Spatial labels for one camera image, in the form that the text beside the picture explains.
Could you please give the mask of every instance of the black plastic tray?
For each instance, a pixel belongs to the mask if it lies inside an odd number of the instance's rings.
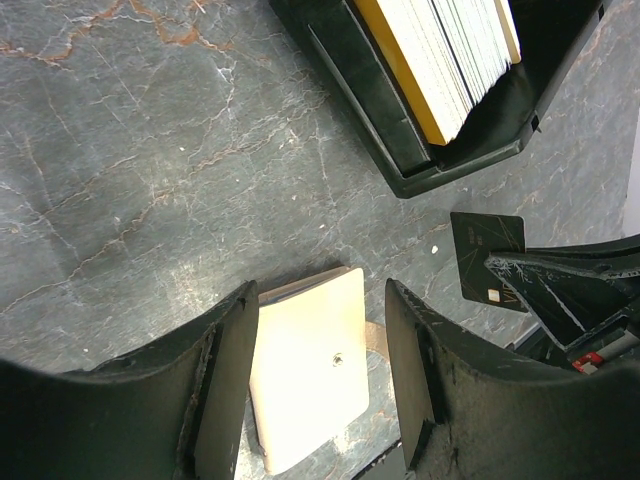
[[[270,0],[396,196],[410,198],[521,152],[612,0],[510,0],[522,62],[446,146],[426,142],[351,0]]]

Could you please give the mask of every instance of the gray marble surface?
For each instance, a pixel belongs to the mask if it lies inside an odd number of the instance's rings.
[[[640,2],[618,0],[524,153],[392,195],[266,0],[0,3],[0,354],[91,368],[201,313],[337,264],[383,321],[395,277],[505,343],[526,316],[463,301],[449,212],[518,214],[532,246],[619,237],[640,105]],[[432,254],[432,248],[438,251]],[[398,436],[371,406],[281,478],[348,479]],[[247,405],[238,478],[264,475]]]

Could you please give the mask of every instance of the stack of cards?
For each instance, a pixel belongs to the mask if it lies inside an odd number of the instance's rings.
[[[354,0],[427,140],[446,145],[520,46],[508,0]]]

